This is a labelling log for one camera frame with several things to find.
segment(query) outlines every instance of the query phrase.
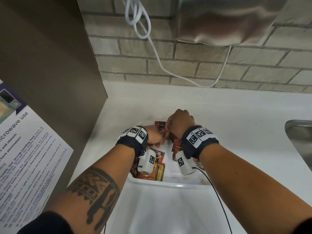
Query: tile wall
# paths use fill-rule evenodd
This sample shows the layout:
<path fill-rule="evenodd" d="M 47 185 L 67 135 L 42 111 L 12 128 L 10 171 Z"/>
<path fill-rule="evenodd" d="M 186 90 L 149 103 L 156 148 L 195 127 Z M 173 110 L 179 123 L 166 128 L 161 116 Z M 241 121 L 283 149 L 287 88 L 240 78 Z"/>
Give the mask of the tile wall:
<path fill-rule="evenodd" d="M 171 0 L 141 0 L 163 66 L 209 85 L 226 47 L 179 43 L 169 28 Z M 191 85 L 158 65 L 147 41 L 124 19 L 123 0 L 77 0 L 103 80 Z M 288 0 L 261 41 L 234 47 L 217 88 L 312 93 L 312 0 Z"/>

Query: tattoo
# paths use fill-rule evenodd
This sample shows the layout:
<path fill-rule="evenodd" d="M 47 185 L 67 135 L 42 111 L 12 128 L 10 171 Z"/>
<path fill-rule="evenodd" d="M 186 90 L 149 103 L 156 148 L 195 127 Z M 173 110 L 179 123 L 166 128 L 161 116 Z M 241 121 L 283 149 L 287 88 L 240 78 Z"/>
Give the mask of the tattoo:
<path fill-rule="evenodd" d="M 91 207 L 87 212 L 87 224 L 93 222 L 93 217 L 97 212 L 102 212 L 102 217 L 95 225 L 96 231 L 111 214 L 119 197 L 119 188 L 115 181 L 103 170 L 90 167 L 84 175 L 73 182 L 70 186 L 78 196 L 84 196 L 84 200 L 89 200 Z"/>

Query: black wristband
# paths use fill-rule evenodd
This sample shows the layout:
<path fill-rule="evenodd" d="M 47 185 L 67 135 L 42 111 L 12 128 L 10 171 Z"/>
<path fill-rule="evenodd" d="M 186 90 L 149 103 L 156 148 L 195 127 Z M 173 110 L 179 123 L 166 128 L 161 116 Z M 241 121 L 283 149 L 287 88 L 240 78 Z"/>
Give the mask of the black wristband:
<path fill-rule="evenodd" d="M 219 143 L 212 132 L 201 126 L 191 126 L 184 132 L 181 140 L 184 144 L 183 152 L 187 159 L 191 157 L 199 159 L 199 155 L 205 147 Z"/>
<path fill-rule="evenodd" d="M 125 130 L 119 137 L 117 144 L 123 144 L 135 150 L 135 157 L 145 154 L 149 135 L 142 126 L 135 126 Z"/>

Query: paper towel dispenser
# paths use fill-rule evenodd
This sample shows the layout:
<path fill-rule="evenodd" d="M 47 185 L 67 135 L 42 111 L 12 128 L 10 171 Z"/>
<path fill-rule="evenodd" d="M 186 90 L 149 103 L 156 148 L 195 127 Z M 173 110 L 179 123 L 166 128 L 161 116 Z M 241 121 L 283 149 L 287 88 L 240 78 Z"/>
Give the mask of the paper towel dispenser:
<path fill-rule="evenodd" d="M 178 41 L 215 46 L 257 43 L 287 0 L 172 0 Z"/>

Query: photo on sign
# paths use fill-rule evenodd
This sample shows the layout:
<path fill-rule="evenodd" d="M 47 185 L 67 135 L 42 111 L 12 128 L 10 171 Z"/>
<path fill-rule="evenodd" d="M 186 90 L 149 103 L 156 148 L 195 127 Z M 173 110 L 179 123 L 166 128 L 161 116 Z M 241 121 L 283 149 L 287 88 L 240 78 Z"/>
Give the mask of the photo on sign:
<path fill-rule="evenodd" d="M 0 91 L 0 124 L 8 118 L 21 103 L 14 98 L 6 89 Z"/>

